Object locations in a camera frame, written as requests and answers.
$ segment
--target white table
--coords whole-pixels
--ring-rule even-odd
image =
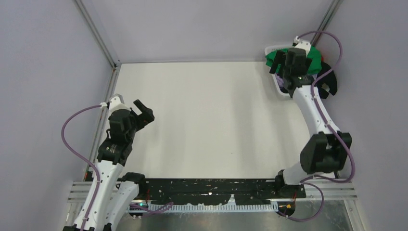
[[[293,101],[277,97],[268,69],[264,62],[123,64],[115,93],[133,109],[140,99],[155,115],[136,133],[123,173],[273,178],[299,161],[306,123]]]

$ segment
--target purple cloth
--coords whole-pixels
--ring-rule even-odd
[[[318,75],[314,74],[312,76],[313,76],[314,79],[316,79]],[[279,87],[283,88],[283,79],[280,76],[278,76],[277,74],[275,74],[275,77],[276,77],[276,82],[278,83]]]

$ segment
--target gray wall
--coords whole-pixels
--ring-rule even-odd
[[[124,63],[262,61],[317,29],[331,0],[93,0]]]
[[[72,1],[1,1],[0,31],[0,229],[58,230],[85,166],[61,126],[103,100],[112,71]],[[90,152],[98,115],[67,128],[80,153]]]
[[[353,137],[353,182],[377,231],[407,230],[407,9],[406,0],[346,0],[328,28],[344,56],[336,71],[338,94],[325,105]],[[318,48],[335,62],[338,48],[330,37]]]

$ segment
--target laundry basket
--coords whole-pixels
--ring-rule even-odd
[[[269,46],[265,48],[265,55],[268,55],[272,51],[280,50],[280,49],[285,49],[285,48],[291,48],[293,47],[292,44],[285,44],[285,45],[275,45],[275,46]],[[275,74],[271,74],[273,78],[273,82],[275,83],[276,91],[278,93],[278,96],[281,100],[291,100],[291,97],[288,93],[283,93],[278,85],[278,82],[276,80]]]

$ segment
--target green cloth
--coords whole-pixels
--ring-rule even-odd
[[[287,52],[288,49],[281,49],[281,51]],[[273,60],[275,59],[276,56],[276,51],[272,51],[271,53],[269,53],[266,57],[267,59],[267,66],[272,66]],[[309,75],[314,75],[314,74],[318,74],[321,70],[321,54],[320,52],[314,48],[311,47],[310,48],[310,52],[309,54],[307,54],[307,57],[312,59],[312,63],[310,64],[309,70],[307,71],[307,73]],[[280,69],[280,64],[278,65],[278,68],[276,69],[276,73],[279,72]]]

